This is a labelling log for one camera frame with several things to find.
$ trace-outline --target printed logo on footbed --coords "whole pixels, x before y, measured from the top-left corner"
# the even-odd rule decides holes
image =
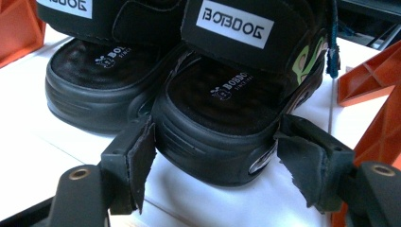
[[[36,0],[43,6],[73,14],[79,17],[92,19],[93,0]]]
[[[232,91],[239,91],[252,79],[253,76],[250,76],[247,73],[240,73],[222,84],[221,87],[216,87],[215,89],[210,90],[210,93],[212,96],[218,97],[221,101],[228,100],[232,96]]]
[[[113,68],[117,59],[124,59],[131,52],[130,48],[118,46],[106,56],[102,55],[95,59],[95,63],[104,68]]]
[[[274,22],[249,12],[204,0],[197,26],[260,49],[265,47]]]

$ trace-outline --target shoe pair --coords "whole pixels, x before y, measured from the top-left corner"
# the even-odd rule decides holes
[[[86,1],[92,19],[75,21],[41,2],[45,21],[77,37],[48,64],[50,110],[103,132],[151,112],[157,149],[188,174],[225,186],[261,172],[281,115],[320,86],[334,18],[324,0]]]

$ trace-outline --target velcro strap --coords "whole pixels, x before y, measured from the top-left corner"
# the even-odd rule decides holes
[[[284,73],[313,27],[305,1],[188,0],[182,39],[201,54],[247,70]]]
[[[185,5],[181,0],[37,0],[37,3],[39,17],[53,28],[98,44],[177,42]]]

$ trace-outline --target orange bracket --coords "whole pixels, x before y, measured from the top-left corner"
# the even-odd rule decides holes
[[[401,41],[339,78],[338,103],[350,106],[389,95],[357,143],[355,164],[378,161],[401,169]],[[332,226],[344,226],[347,205],[332,215]]]
[[[339,79],[338,103],[350,106],[386,96],[401,84],[401,41],[352,69]]]
[[[35,0],[0,0],[0,68],[44,45]]]

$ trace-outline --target white table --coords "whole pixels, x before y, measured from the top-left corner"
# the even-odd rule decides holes
[[[0,220],[55,195],[60,175],[96,165],[113,136],[89,133],[55,117],[46,106],[45,68],[71,38],[47,28],[44,47],[0,69]],[[376,50],[339,39],[342,67],[357,66]],[[294,114],[309,119],[353,148],[386,97],[342,108],[328,75]],[[144,212],[112,217],[112,226],[329,226],[328,216],[306,208],[286,168],[274,157],[241,187],[202,183],[156,156],[146,185]]]

